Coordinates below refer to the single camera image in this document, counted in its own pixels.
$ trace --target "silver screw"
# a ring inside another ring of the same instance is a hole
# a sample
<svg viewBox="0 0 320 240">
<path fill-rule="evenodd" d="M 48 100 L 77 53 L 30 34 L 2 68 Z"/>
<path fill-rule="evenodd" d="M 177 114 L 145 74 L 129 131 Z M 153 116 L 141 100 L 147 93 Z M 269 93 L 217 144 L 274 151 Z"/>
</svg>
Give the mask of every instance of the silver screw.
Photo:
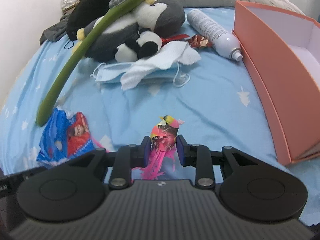
<svg viewBox="0 0 320 240">
<path fill-rule="evenodd" d="M 126 183 L 127 183 L 127 181 L 123 178 L 114 178 L 111 181 L 111 184 L 115 187 L 121 187 L 121 186 L 125 185 Z"/>
<path fill-rule="evenodd" d="M 213 180 L 210 178 L 201 178 L 201 179 L 198 179 L 198 184 L 203 187 L 208 187 L 213 184 Z"/>
<path fill-rule="evenodd" d="M 164 181 L 161 181 L 161 182 L 158 182 L 158 186 L 162 187 L 162 186 L 165 186 L 165 182 Z"/>
</svg>

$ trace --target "black device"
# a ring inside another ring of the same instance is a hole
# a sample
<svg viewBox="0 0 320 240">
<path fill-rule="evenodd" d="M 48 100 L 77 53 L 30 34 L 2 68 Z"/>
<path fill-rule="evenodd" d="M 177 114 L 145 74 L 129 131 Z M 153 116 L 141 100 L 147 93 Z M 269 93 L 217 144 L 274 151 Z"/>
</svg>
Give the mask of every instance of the black device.
<svg viewBox="0 0 320 240">
<path fill-rule="evenodd" d="M 135 180 L 151 140 L 106 153 L 97 148 L 55 168 L 6 176 L 0 196 L 10 195 L 8 237 L 14 240 L 272 239 L 307 240 L 314 233 L 299 220 L 307 190 L 294 176 L 231 146 L 221 152 L 177 136 L 190 180 Z M 224 181 L 216 184 L 212 165 Z M 103 180 L 113 167 L 109 184 Z"/>
</svg>

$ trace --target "open box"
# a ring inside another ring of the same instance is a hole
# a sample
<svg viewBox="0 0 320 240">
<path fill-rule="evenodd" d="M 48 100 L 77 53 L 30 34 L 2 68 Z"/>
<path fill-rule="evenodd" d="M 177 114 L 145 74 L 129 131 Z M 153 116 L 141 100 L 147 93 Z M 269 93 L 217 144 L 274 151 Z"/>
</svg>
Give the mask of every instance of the open box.
<svg viewBox="0 0 320 240">
<path fill-rule="evenodd" d="M 233 33 L 266 113 L 278 162 L 320 156 L 320 24 L 284 9 L 237 1 Z"/>
</svg>

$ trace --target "plush toy head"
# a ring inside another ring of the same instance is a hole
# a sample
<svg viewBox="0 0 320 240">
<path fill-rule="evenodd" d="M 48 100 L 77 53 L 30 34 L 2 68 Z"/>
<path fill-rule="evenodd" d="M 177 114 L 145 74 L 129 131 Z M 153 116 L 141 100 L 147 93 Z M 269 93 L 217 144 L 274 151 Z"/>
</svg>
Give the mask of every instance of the plush toy head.
<svg viewBox="0 0 320 240">
<path fill-rule="evenodd" d="M 117 62 L 134 62 L 159 52 L 162 46 L 161 38 L 149 29 L 143 29 L 140 33 L 140 37 L 136 41 L 127 39 L 125 43 L 116 48 L 115 59 Z"/>
<path fill-rule="evenodd" d="M 149 28 L 161 38 L 179 31 L 185 21 L 183 7 L 175 0 L 154 0 L 141 3 L 133 10 L 138 24 Z"/>
</svg>

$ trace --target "white aerosol can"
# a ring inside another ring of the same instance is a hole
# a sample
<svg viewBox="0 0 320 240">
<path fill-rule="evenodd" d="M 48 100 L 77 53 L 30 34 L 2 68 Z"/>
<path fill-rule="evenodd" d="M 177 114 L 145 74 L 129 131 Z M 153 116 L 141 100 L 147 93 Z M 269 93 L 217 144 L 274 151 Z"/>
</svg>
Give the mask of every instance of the white aerosol can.
<svg viewBox="0 0 320 240">
<path fill-rule="evenodd" d="M 236 36 L 227 32 L 202 11 L 191 10 L 187 14 L 187 21 L 196 31 L 212 42 L 213 48 L 220 56 L 236 61 L 242 59 L 240 42 Z"/>
</svg>

